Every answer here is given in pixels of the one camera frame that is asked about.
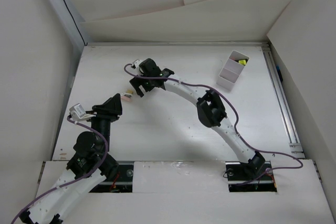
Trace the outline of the pink eraser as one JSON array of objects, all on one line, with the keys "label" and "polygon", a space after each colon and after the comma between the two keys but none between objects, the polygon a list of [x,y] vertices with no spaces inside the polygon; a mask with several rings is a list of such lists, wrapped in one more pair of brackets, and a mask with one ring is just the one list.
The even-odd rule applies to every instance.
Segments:
[{"label": "pink eraser", "polygon": [[132,101],[132,94],[122,93],[121,94],[121,100],[123,100],[125,102],[131,102]]}]

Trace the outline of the yellow highlighter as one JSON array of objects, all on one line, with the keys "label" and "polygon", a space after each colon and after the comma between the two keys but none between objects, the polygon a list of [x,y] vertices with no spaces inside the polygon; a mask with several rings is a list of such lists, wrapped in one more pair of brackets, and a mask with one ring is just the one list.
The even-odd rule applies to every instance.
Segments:
[{"label": "yellow highlighter", "polygon": [[237,60],[237,62],[243,66],[245,66],[247,64],[247,60],[246,59],[241,59],[241,60]]}]

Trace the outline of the blue highlighter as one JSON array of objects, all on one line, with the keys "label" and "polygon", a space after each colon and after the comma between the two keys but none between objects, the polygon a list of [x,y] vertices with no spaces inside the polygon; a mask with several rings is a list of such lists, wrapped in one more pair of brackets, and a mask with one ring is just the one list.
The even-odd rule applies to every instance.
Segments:
[{"label": "blue highlighter", "polygon": [[277,70],[277,74],[278,74],[280,82],[283,82],[283,77],[282,77],[281,69],[280,69],[280,67],[278,65],[276,65],[276,70]]}]

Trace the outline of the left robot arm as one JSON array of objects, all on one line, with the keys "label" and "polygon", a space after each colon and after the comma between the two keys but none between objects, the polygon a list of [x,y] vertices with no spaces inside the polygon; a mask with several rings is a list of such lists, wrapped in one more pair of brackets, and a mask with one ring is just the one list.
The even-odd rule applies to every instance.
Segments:
[{"label": "left robot arm", "polygon": [[69,110],[67,121],[85,128],[53,187],[24,207],[17,218],[22,223],[63,223],[74,206],[92,189],[118,175],[118,162],[109,154],[110,126],[122,115],[121,95],[85,111],[81,104]]}]

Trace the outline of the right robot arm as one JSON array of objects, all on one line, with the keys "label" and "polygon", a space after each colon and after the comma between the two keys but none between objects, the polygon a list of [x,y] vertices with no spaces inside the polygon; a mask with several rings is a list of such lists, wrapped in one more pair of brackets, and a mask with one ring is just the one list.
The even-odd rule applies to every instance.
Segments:
[{"label": "right robot arm", "polygon": [[125,65],[124,71],[133,77],[130,83],[140,97],[154,88],[161,88],[193,104],[201,124],[220,135],[234,151],[246,176],[244,180],[254,179],[261,174],[264,157],[236,132],[217,90],[207,85],[182,81],[174,71],[160,69],[150,58]]}]

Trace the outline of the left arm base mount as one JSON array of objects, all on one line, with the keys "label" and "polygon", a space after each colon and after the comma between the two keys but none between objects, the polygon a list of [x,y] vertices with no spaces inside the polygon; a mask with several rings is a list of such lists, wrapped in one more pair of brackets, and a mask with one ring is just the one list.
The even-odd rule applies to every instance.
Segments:
[{"label": "left arm base mount", "polygon": [[131,193],[133,190],[134,162],[120,162],[117,174],[94,187],[90,193]]}]

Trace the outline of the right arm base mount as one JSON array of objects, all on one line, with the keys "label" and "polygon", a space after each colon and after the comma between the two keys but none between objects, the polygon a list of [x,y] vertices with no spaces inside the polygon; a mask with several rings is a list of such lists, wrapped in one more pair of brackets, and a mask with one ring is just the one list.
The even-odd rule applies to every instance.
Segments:
[{"label": "right arm base mount", "polygon": [[245,173],[240,162],[226,162],[225,167],[223,177],[227,179],[230,193],[277,192],[273,173],[261,176],[265,170],[272,168],[271,162],[265,162],[261,171],[252,176]]}]

